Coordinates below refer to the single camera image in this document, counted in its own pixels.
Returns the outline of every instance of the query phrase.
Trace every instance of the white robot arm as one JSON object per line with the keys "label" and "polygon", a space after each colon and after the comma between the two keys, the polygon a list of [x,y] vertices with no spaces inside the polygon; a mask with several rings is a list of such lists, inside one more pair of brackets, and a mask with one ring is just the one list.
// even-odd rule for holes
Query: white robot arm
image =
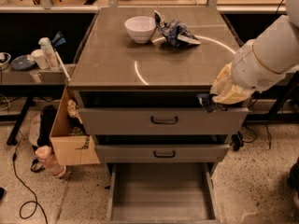
{"label": "white robot arm", "polygon": [[210,91],[215,103],[235,104],[267,91],[299,63],[299,0],[287,0],[286,8],[288,16],[249,40],[221,70]]}

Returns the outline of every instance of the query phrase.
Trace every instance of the brown box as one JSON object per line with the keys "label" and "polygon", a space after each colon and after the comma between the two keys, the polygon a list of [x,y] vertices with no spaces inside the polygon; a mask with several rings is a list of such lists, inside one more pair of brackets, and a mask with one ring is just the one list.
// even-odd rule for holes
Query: brown box
{"label": "brown box", "polygon": [[[96,156],[91,136],[88,141],[88,136],[86,135],[68,135],[71,130],[66,110],[69,99],[76,101],[74,94],[64,89],[64,94],[50,133],[50,141],[52,142],[57,160],[61,165],[100,163]],[[84,148],[86,141],[89,142],[88,148]]]}

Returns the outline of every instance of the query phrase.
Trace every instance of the black handle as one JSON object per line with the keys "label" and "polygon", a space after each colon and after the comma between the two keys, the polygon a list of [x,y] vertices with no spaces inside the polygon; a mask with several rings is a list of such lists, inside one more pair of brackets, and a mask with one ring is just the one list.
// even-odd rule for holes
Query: black handle
{"label": "black handle", "polygon": [[177,124],[178,123],[178,116],[175,116],[172,119],[156,119],[155,117],[151,116],[150,121],[153,124]]}
{"label": "black handle", "polygon": [[156,158],[159,158],[159,159],[163,159],[163,158],[168,158],[168,159],[171,159],[171,158],[175,158],[176,157],[176,151],[173,150],[171,154],[169,155],[157,155],[157,151],[153,151],[153,156],[155,156]]}

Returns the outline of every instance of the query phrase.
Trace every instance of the white cup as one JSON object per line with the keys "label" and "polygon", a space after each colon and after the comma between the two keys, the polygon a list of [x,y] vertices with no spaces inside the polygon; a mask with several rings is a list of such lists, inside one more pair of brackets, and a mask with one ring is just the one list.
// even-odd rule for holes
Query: white cup
{"label": "white cup", "polygon": [[45,70],[49,67],[42,49],[34,50],[31,53],[31,56],[35,59],[36,63],[38,64],[38,67],[40,69]]}

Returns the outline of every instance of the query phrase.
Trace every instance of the white bottle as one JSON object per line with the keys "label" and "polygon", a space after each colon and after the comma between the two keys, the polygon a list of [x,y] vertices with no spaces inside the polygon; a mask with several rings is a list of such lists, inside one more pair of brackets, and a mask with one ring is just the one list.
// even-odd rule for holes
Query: white bottle
{"label": "white bottle", "polygon": [[43,50],[45,58],[48,62],[51,71],[58,71],[60,69],[55,51],[53,49],[50,40],[47,37],[43,37],[39,40],[38,44]]}
{"label": "white bottle", "polygon": [[56,159],[52,148],[49,146],[39,147],[36,150],[38,161],[46,168],[46,170],[55,177],[62,177],[66,172],[65,165],[60,165]]}

